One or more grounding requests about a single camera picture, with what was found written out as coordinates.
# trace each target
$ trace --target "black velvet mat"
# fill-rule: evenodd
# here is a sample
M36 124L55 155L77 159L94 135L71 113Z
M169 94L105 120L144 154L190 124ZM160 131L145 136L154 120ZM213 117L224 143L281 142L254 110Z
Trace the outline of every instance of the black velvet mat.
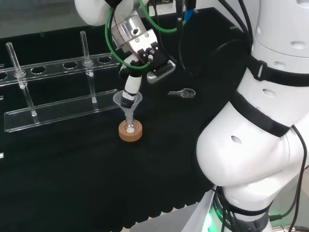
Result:
M146 28L148 22L143 20ZM162 27L175 15L160 16ZM200 10L185 26L183 57L193 71L219 45L243 38L215 9ZM82 56L85 30L91 54L108 52L104 27L80 27L0 40L0 64L11 67L5 43L12 42L21 65ZM163 35L177 59L177 35ZM200 201L211 184L196 167L198 135L226 104L245 70L245 48L235 43L202 62L190 77L180 68L159 83L144 79L135 118L143 137L123 142L120 109L32 129L1 133L0 232L119 232L161 211ZM122 90L118 69L95 72L96 91ZM84 73L28 83L35 105L88 95ZM168 96L192 88L194 99ZM3 113L26 107L17 85L0 88Z

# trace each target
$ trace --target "green light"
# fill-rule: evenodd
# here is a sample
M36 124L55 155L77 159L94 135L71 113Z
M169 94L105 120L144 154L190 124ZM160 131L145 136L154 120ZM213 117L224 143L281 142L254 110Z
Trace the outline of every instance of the green light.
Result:
M205 217L202 232L208 232L208 228L211 226L211 223L212 223L211 215L207 214L206 217Z
M210 212L205 217L202 232L218 232L216 224L214 223Z

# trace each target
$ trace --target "black cable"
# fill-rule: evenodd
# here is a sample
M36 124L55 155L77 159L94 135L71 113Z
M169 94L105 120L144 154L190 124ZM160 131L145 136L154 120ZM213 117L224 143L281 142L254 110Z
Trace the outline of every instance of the black cable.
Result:
M249 43L251 43L251 38L248 32L248 29L244 22L241 20L239 15L234 11L234 9L225 1L225 0L219 0L219 2L229 11L229 13L233 16L233 18L237 21L237 23L240 25L242 31L247 35Z
M243 0L239 0L239 4L240 4L241 10L243 12L243 15L245 16L245 20L246 20L247 28L248 28L248 34L250 36L250 45L252 46L252 44L253 44L253 30L252 30L252 24L251 24L251 21L250 21L250 17L249 17L247 8L246 8Z
M221 203L222 205L222 227L221 227L221 232L224 232L225 229L225 208L224 208L224 204Z
M303 162L301 164L301 169L300 169L300 174L299 174L299 178L298 178L298 184L297 184L297 200L296 200L296 204L295 204L295 214L294 214L294 218L292 221L292 224L290 226L289 232L292 231L292 228L294 227L297 217L298 217L298 210L299 210L299 202L300 202L300 193L301 193L301 185L303 182L303 176L304 176L304 171L305 171L305 165L306 165L306 160L307 160L307 146L306 143L303 139L303 137L301 136L300 132L298 131L298 129L296 128L295 125L292 125L293 130L296 132L302 146L304 149L304 157L303 157Z
M112 18L115 14L115 11L116 11L116 8L114 8L112 10L112 17L110 19L110 23L109 23L109 26L108 26L108 39L110 40L110 43L112 44Z
M291 211L294 209L295 204L296 204L296 200L297 200L297 196L298 196L298 191L297 190L298 190L298 185L296 187L296 192L295 192L293 203L292 203L291 207L289 208L289 210L285 214L283 214L283 215L278 214L278 215L271 215L271 216L269 216L269 221L281 220L282 218L288 216L291 213Z
M156 17L156 23L157 23L158 26L160 26L158 10L156 9L156 6L157 6L156 0L151 0L150 2L151 2L151 4L152 4L152 6L154 7L154 15L155 15L155 17ZM164 45L163 45L161 31L158 30L158 33L159 33L159 43L160 43L160 47L161 47L163 53L164 53L171 61L173 61L174 63L176 63L175 58L174 58L173 56L171 56L171 55L167 52L166 48L165 48Z
M246 43L244 40L240 40L240 39L232 39L222 45L220 45L219 47L217 47L215 50L212 51L212 53L210 55L206 55L206 58L202 59L200 64L197 66L197 71L195 73L190 72L184 65L183 59L182 59L182 38L180 43L178 44L178 56L179 56L179 62L183 68L183 70L185 70L187 73L189 73L191 76L197 76L199 74L201 74L203 72L203 70L206 68L205 64L202 63L206 63L206 61L210 58L212 58L213 56L215 56L217 53L219 53L221 50L223 50L223 48L225 48L228 45L231 45L233 43Z
M304 227L304 226L295 226L295 230L296 231L309 232L309 228L308 227Z
M236 222L237 228L239 229L239 231L241 231L241 227L240 227L240 225L239 225L239 223L238 223L238 219L237 219L235 213L232 212L232 214L233 214L233 217L235 218L235 222Z
M192 73L190 72L184 65L183 58L182 58L182 43L183 43L183 32L180 35L179 41L178 41L178 57L179 57L179 63L182 66L183 70L187 72L190 76L196 76L198 72Z

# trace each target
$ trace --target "test tube rack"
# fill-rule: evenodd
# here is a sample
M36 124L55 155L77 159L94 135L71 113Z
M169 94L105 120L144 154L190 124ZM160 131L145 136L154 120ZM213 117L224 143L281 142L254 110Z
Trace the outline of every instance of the test tube rack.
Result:
M83 57L57 60L45 63L20 66L12 43L7 43L13 68L0 69L0 87L19 84L28 108L4 113L4 131L13 132L44 124L54 123L78 116L84 116L119 107L112 98L117 89L96 93L95 70L113 68L119 65L111 53L90 55L86 33L81 31ZM90 95L33 105L28 82L57 76L85 72Z

